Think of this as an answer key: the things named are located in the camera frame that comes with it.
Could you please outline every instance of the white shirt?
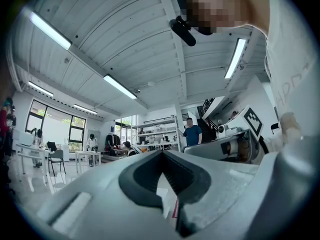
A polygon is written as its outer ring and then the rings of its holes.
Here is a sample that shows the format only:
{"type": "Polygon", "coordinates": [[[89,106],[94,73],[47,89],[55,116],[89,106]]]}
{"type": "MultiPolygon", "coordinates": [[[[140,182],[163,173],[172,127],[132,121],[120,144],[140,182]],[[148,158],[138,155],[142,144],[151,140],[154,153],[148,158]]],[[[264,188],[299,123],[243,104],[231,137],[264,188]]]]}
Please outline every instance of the white shirt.
{"type": "Polygon", "coordinates": [[[89,146],[88,150],[91,151],[92,148],[94,148],[95,146],[98,146],[98,141],[96,138],[94,139],[88,138],[88,140],[86,141],[86,145],[89,146]]]}
{"type": "Polygon", "coordinates": [[[265,69],[281,131],[264,142],[269,152],[320,131],[320,57],[316,38],[290,0],[269,0],[265,69]]]}

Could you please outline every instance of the microphone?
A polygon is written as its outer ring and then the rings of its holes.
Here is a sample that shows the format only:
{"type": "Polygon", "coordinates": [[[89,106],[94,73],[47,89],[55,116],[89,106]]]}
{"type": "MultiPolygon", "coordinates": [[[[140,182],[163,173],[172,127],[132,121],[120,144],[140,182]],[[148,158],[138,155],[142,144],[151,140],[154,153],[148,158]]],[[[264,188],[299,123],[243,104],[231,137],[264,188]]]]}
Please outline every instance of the microphone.
{"type": "Polygon", "coordinates": [[[196,39],[189,33],[191,29],[188,25],[183,25],[177,19],[172,19],[169,21],[170,28],[174,33],[176,33],[188,46],[194,46],[196,44],[196,39]]]}

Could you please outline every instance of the light fixture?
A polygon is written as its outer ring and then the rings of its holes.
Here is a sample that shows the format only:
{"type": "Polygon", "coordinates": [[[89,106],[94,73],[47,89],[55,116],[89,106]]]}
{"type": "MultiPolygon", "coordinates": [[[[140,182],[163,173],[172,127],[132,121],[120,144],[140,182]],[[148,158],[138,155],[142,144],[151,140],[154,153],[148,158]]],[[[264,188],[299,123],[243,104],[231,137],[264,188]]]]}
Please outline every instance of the light fixture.
{"type": "Polygon", "coordinates": [[[104,78],[109,84],[113,85],[119,91],[123,92],[125,95],[129,96],[131,99],[135,100],[137,98],[131,91],[129,91],[126,87],[124,87],[121,83],[115,80],[111,75],[107,74],[104,78]]]}
{"type": "Polygon", "coordinates": [[[34,87],[34,88],[38,89],[39,91],[43,92],[43,93],[44,93],[44,94],[46,94],[46,95],[49,95],[49,96],[51,96],[51,97],[53,97],[53,96],[54,96],[54,94],[53,94],[52,92],[50,92],[50,91],[48,91],[48,90],[45,90],[45,89],[41,88],[40,86],[36,85],[35,83],[33,83],[33,82],[31,82],[31,81],[29,81],[29,83],[28,83],[28,84],[29,84],[30,86],[32,86],[32,87],[34,87]]]}
{"type": "Polygon", "coordinates": [[[92,113],[92,114],[97,114],[97,112],[95,112],[95,111],[93,111],[93,110],[90,110],[90,109],[87,109],[87,108],[85,108],[85,107],[83,107],[83,106],[79,106],[79,105],[77,105],[77,104],[74,104],[73,106],[74,106],[75,108],[77,108],[77,109],[84,110],[84,111],[87,111],[87,112],[92,113]]]}
{"type": "Polygon", "coordinates": [[[238,38],[238,40],[236,42],[235,51],[232,56],[231,63],[229,65],[228,70],[226,71],[225,76],[224,76],[225,79],[229,79],[232,76],[232,74],[234,73],[234,71],[236,70],[240,56],[245,48],[246,41],[247,41],[246,39],[238,38]]]}
{"type": "Polygon", "coordinates": [[[71,42],[33,11],[30,14],[30,21],[64,49],[69,50],[71,42]]]}

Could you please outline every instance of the shelf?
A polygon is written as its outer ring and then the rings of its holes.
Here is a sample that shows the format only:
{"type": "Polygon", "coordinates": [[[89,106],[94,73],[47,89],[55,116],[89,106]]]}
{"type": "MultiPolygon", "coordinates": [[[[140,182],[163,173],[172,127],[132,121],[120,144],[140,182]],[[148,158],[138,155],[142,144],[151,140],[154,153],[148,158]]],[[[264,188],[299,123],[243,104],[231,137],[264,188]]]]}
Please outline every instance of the shelf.
{"type": "Polygon", "coordinates": [[[167,125],[167,124],[174,124],[174,123],[175,123],[175,119],[169,118],[169,119],[165,119],[165,120],[148,122],[148,123],[144,123],[144,124],[132,125],[132,129],[147,128],[147,127],[152,127],[152,126],[167,125]]]}
{"type": "Polygon", "coordinates": [[[168,133],[175,133],[175,132],[176,132],[176,129],[164,130],[164,131],[156,131],[156,132],[151,132],[151,133],[133,135],[132,138],[134,138],[134,137],[142,137],[142,136],[150,136],[150,135],[161,135],[161,134],[168,134],[168,133]]]}
{"type": "Polygon", "coordinates": [[[149,147],[149,146],[163,146],[163,145],[173,145],[178,144],[178,142],[165,142],[165,143],[153,143],[153,144],[141,144],[141,145],[132,145],[133,147],[149,147]]]}

